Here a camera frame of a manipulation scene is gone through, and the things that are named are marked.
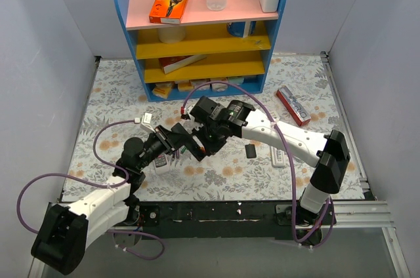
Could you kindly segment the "small white remote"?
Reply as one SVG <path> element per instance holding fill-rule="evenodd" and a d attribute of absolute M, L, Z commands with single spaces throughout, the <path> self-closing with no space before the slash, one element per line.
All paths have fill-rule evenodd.
<path fill-rule="evenodd" d="M 277 149 L 273 146 L 270 147 L 270 156 L 271 163 L 274 168 L 284 168 L 285 167 L 285 155 L 284 152 L 280 149 Z"/>

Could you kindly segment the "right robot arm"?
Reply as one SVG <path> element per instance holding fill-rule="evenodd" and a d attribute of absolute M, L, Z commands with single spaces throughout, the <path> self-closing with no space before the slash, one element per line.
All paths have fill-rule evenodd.
<path fill-rule="evenodd" d="M 297 207 L 298 219 L 315 222 L 330 195 L 340 191 L 350 162 L 345 136 L 338 130 L 329 134 L 311 132 L 275 121 L 251 104 L 233 100 L 224 107 L 203 96 L 190 106 L 187 115 L 201 126 L 196 136 L 209 154 L 218 152 L 232 136 L 255 140 L 282 151 L 314 168 Z"/>

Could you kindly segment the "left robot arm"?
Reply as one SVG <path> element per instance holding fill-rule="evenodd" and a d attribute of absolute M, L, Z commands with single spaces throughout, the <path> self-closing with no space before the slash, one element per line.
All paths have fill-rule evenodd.
<path fill-rule="evenodd" d="M 182 147 L 189 133 L 181 124 L 167 130 L 157 127 L 147 141 L 128 139 L 104 188 L 98 188 L 67 206 L 48 209 L 31 255 L 63 275 L 81 262 L 85 250 L 110 228 L 124 224 L 142 228 L 156 222 L 158 210 L 140 205 L 134 195 L 145 179 L 143 169 L 160 155 Z"/>

